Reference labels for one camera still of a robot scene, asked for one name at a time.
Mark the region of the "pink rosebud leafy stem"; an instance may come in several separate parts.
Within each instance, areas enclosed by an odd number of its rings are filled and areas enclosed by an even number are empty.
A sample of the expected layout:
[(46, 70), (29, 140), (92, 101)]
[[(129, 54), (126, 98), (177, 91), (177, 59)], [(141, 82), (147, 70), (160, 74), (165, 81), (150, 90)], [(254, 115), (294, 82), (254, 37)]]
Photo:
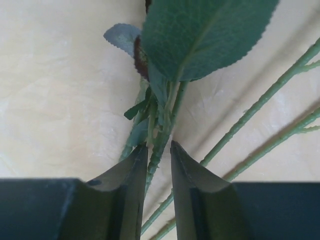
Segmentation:
[[(245, 170), (247, 170), (251, 165), (257, 162), (259, 159), (264, 157), (267, 153), (272, 151), (278, 145), (282, 144), (284, 141), (288, 140), (293, 135), (305, 134), (320, 129), (320, 126), (311, 126), (306, 127), (312, 124), (314, 121), (320, 118), (320, 106), (315, 110), (307, 111), (308, 114), (305, 114), (304, 117), (299, 117), (298, 120), (295, 120), (293, 123), (290, 123), (283, 130), (281, 130), (276, 135), (272, 136), (266, 143), (261, 147), (251, 153), (245, 160), (237, 164), (232, 170), (226, 173), (223, 176), (223, 179), (226, 181), (232, 181)], [(173, 202), (173, 193), (171, 193), (167, 199), (160, 204), (154, 213), (157, 213), (156, 217), (159, 217), (160, 214)], [(173, 217), (168, 220), (167, 223), (149, 240), (161, 240), (165, 237), (171, 230), (176, 227), (176, 219)]]

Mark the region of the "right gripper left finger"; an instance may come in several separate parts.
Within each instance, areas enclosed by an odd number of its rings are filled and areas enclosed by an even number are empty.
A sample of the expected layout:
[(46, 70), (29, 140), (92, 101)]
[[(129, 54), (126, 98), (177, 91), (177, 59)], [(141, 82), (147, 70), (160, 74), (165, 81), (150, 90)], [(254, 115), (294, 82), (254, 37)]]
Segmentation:
[(57, 239), (140, 239), (147, 163), (148, 148), (142, 143), (126, 159), (88, 182), (73, 180)]

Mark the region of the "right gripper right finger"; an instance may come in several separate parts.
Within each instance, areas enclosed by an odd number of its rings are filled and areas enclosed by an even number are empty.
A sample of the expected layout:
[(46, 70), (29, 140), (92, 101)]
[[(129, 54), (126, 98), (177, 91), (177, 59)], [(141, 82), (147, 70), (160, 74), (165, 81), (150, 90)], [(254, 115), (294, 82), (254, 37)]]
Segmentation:
[(171, 175), (179, 240), (248, 240), (250, 228), (232, 184), (172, 141)]

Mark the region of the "pink rose stem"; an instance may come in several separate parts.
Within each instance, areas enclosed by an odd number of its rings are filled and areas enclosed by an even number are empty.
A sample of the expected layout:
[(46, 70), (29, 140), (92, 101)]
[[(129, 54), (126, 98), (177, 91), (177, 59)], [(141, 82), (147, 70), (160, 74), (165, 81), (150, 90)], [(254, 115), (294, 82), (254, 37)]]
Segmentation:
[[(235, 156), (241, 149), (251, 146), (258, 140), (258, 132), (264, 124), (270, 124), (273, 119), (277, 122), (285, 120), (283, 125), (273, 129), (270, 136), (263, 138), (260, 145), (250, 152), (247, 157), (265, 144), (271, 137), (280, 133), (295, 120), (304, 117), (308, 111), (314, 111), (320, 106), (320, 88), (311, 87), (289, 88), (286, 84), (293, 78), (302, 78), (306, 73), (320, 73), (320, 41), (316, 40), (308, 50), (273, 83), (264, 94), (244, 112), (243, 116), (230, 128), (230, 130), (216, 143), (204, 156), (200, 164), (204, 167), (213, 167), (216, 157), (221, 157), (224, 147), (232, 143), (229, 148), (231, 155)], [(306, 127), (320, 125), (320, 118)], [(303, 134), (295, 134), (275, 147), (248, 169), (238, 175), (234, 180), (261, 180), (261, 181), (298, 181), (315, 182), (320, 180), (320, 154), (307, 153), (320, 148), (320, 130)], [(228, 166), (227, 174), (237, 164)]]
[(142, 28), (117, 23), (104, 34), (133, 58), (140, 92), (124, 116), (133, 126), (121, 157), (144, 141), (152, 146), (149, 186), (175, 126), (190, 82), (245, 57), (266, 30), (277, 0), (148, 0)]

